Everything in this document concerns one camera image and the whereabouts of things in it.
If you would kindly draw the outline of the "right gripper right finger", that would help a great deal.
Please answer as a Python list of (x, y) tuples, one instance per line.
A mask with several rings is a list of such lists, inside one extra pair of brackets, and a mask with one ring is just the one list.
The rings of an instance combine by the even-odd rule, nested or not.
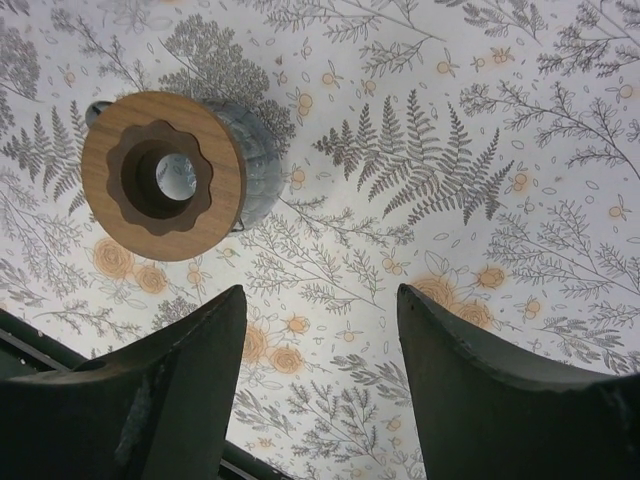
[(397, 324), (430, 479), (635, 479), (639, 378), (522, 349), (403, 284)]

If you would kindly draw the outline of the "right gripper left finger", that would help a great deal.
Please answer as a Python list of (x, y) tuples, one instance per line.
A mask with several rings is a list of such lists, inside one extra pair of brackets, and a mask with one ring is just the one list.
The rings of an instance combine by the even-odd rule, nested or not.
[(71, 370), (1, 381), (5, 479), (214, 479), (247, 323), (241, 286)]

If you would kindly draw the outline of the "round wooden dripper base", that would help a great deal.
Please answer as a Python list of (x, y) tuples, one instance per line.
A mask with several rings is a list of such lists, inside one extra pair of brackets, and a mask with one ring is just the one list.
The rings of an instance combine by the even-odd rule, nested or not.
[[(160, 161), (186, 157), (196, 189), (187, 199), (165, 194)], [(188, 260), (215, 247), (238, 223), (247, 175), (238, 142), (203, 104), (159, 91), (125, 96), (89, 128), (82, 153), (86, 200), (100, 226), (142, 257)]]

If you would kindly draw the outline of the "grey glass coffee server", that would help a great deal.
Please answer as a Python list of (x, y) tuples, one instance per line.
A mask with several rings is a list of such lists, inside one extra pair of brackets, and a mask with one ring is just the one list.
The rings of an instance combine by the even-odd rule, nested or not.
[[(229, 235), (244, 232), (262, 220), (272, 209), (281, 191), (281, 156), (275, 136), (256, 114), (236, 102), (222, 99), (192, 99), (215, 113), (231, 130), (244, 158), (247, 187), (241, 216)], [(93, 103), (85, 118), (89, 128), (114, 102)], [(190, 161), (172, 154), (160, 161), (156, 170), (161, 190), (176, 200), (189, 198), (196, 189), (196, 176)]]

